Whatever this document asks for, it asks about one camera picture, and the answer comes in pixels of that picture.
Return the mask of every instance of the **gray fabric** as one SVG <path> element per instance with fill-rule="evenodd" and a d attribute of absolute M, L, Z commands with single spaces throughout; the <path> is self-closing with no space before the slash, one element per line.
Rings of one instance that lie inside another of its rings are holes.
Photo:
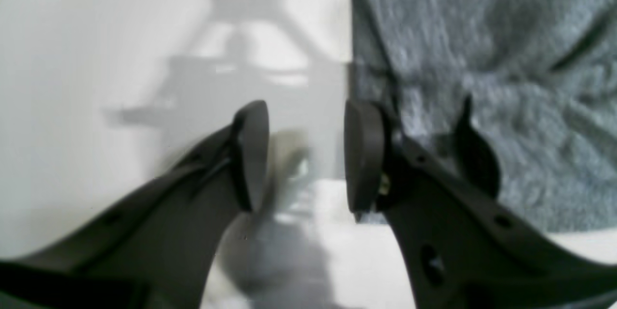
<path fill-rule="evenodd" d="M 352 94 L 398 98 L 448 166 L 464 96 L 500 203 L 544 231 L 617 226 L 616 0 L 352 0 Z"/>

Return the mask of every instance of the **black plastic arm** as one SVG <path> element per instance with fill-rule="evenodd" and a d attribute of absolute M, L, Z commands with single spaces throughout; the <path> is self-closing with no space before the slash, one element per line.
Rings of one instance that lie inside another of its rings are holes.
<path fill-rule="evenodd" d="M 260 205 L 268 140 L 265 102 L 243 107 L 71 236 L 0 263 L 0 308 L 197 309 L 223 232 Z"/>
<path fill-rule="evenodd" d="M 617 301 L 617 268 L 571 254 L 500 206 L 494 178 L 467 168 L 471 183 L 457 179 L 378 105 L 348 102 L 345 118 L 350 210 L 384 214 L 418 309 L 606 309 Z M 459 152 L 478 148 L 480 159 L 463 162 L 496 166 L 480 136 L 463 132 L 470 148 Z"/>

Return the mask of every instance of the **white surface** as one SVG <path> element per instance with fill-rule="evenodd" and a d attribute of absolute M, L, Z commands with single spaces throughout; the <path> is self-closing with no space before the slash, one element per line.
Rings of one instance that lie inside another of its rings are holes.
<path fill-rule="evenodd" d="M 203 307 L 410 307 L 390 229 L 355 225 L 331 180 L 349 21 L 349 0 L 0 0 L 0 256 L 65 235 L 264 98 L 275 214 L 234 224 Z M 617 261 L 616 234 L 557 239 Z"/>

